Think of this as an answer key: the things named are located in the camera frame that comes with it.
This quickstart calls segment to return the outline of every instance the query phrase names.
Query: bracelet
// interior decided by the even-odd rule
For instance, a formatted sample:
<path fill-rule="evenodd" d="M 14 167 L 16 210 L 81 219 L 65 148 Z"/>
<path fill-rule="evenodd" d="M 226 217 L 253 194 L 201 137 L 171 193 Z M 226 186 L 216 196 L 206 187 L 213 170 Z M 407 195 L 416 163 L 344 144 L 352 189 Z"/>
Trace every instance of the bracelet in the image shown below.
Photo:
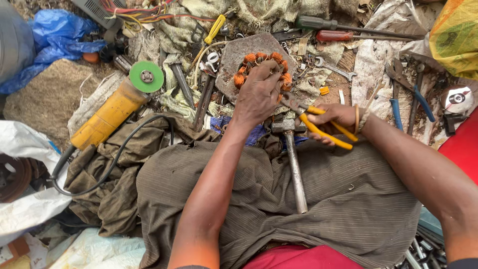
<path fill-rule="evenodd" d="M 362 118 L 360 119 L 360 122 L 359 122 L 359 126 L 358 126 L 358 131 L 361 132 L 363 127 L 365 126 L 365 123 L 367 122 L 367 119 L 369 118 L 370 116 L 370 110 L 369 109 L 366 109 L 365 110 L 365 113 L 363 113 L 363 116 Z"/>
<path fill-rule="evenodd" d="M 360 123 L 360 114 L 359 114 L 359 105 L 355 104 L 355 133 L 357 135 L 359 133 L 359 123 Z"/>

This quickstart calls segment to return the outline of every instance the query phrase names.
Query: hammer head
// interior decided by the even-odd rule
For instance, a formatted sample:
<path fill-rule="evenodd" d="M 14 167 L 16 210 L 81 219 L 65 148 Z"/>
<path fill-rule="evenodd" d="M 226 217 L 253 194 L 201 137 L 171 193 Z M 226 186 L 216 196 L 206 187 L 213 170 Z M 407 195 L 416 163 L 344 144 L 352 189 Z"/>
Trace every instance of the hammer head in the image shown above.
<path fill-rule="evenodd" d="M 272 123 L 271 130 L 273 133 L 282 133 L 290 130 L 294 130 L 295 133 L 305 133 L 307 126 L 301 122 L 298 127 L 295 127 L 294 119 L 284 119 L 280 123 Z"/>

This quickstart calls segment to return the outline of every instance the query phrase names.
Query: hand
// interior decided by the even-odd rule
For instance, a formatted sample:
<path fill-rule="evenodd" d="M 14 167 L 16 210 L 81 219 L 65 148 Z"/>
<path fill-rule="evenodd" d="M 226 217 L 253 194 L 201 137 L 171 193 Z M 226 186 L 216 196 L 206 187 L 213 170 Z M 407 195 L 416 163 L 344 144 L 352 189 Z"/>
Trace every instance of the hand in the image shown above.
<path fill-rule="evenodd" d="M 341 134 L 331 123 L 330 121 L 335 121 L 336 123 L 342 125 L 351 133 L 355 132 L 355 108 L 351 106 L 341 105 L 341 104 L 320 104 L 317 106 L 322 110 L 325 110 L 326 113 L 322 115 L 308 114 L 307 119 L 315 124 L 321 131 L 329 134 L 336 135 Z M 359 110 L 359 118 L 365 112 L 364 109 Z M 318 142 L 321 142 L 327 146 L 334 146 L 335 143 L 330 140 L 328 137 L 322 137 L 319 134 L 309 132 L 309 138 L 312 138 Z"/>
<path fill-rule="evenodd" d="M 232 121 L 251 131 L 267 119 L 277 105 L 281 91 L 280 76 L 279 66 L 274 60 L 253 67 L 239 91 Z"/>

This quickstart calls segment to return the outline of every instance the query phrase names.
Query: red-handled screwdriver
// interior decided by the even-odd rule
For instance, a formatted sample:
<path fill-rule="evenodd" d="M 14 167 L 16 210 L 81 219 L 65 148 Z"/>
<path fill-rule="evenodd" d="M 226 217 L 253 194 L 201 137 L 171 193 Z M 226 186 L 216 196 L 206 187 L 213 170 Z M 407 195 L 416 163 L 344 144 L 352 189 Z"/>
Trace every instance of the red-handled screwdriver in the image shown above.
<path fill-rule="evenodd" d="M 320 30 L 317 33 L 316 38 L 318 41 L 349 41 L 352 38 L 388 39 L 388 40 L 402 40 L 402 41 L 414 40 L 411 38 L 393 37 L 393 36 L 354 35 L 353 33 L 350 33 L 350 32 L 330 31 L 330 30 Z"/>

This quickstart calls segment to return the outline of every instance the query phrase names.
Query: copper winding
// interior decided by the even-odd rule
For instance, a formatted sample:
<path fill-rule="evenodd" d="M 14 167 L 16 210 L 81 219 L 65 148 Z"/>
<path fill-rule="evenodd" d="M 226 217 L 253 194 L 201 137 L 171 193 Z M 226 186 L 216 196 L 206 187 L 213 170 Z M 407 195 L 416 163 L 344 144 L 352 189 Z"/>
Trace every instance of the copper winding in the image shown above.
<path fill-rule="evenodd" d="M 287 73 L 289 70 L 289 66 L 287 65 L 286 60 L 282 60 L 282 55 L 273 52 L 270 55 L 267 55 L 262 52 L 258 52 L 256 54 L 250 53 L 244 57 L 242 61 L 242 66 L 239 70 L 234 74 L 234 85 L 236 88 L 240 90 L 240 87 L 244 85 L 244 82 L 247 80 L 249 71 L 254 67 L 259 65 L 262 61 L 265 60 L 275 60 L 278 65 L 281 65 L 281 77 L 279 81 L 282 81 L 283 84 L 281 86 L 281 90 L 290 91 L 292 87 L 292 77 L 291 74 Z M 277 103 L 279 103 L 282 99 L 282 94 L 280 93 L 277 98 Z"/>
<path fill-rule="evenodd" d="M 242 64 L 247 65 L 248 62 L 255 62 L 256 61 L 256 55 L 253 53 L 249 53 L 244 57 L 244 61 L 242 61 Z"/>
<path fill-rule="evenodd" d="M 246 81 L 244 72 L 246 72 L 246 67 L 242 66 L 239 68 L 239 71 L 234 74 L 234 86 L 236 86 L 238 89 L 240 89 L 240 87 L 244 84 L 244 81 Z"/>
<path fill-rule="evenodd" d="M 284 67 L 284 68 L 282 69 L 282 73 L 283 73 L 283 74 L 284 74 L 284 73 L 287 73 L 287 71 L 289 70 L 289 67 L 287 66 L 287 61 L 286 61 L 286 60 L 282 60 L 282 61 L 281 61 L 281 65 Z"/>
<path fill-rule="evenodd" d="M 283 75 L 281 76 L 281 78 L 279 80 L 282 80 L 284 82 L 284 84 L 281 86 L 281 90 L 284 90 L 284 91 L 290 91 L 291 90 L 291 86 L 292 86 L 291 74 L 283 73 Z"/>
<path fill-rule="evenodd" d="M 273 53 L 271 53 L 271 55 L 269 55 L 269 59 L 274 59 L 277 64 L 280 64 L 282 61 L 282 55 L 274 51 Z"/>

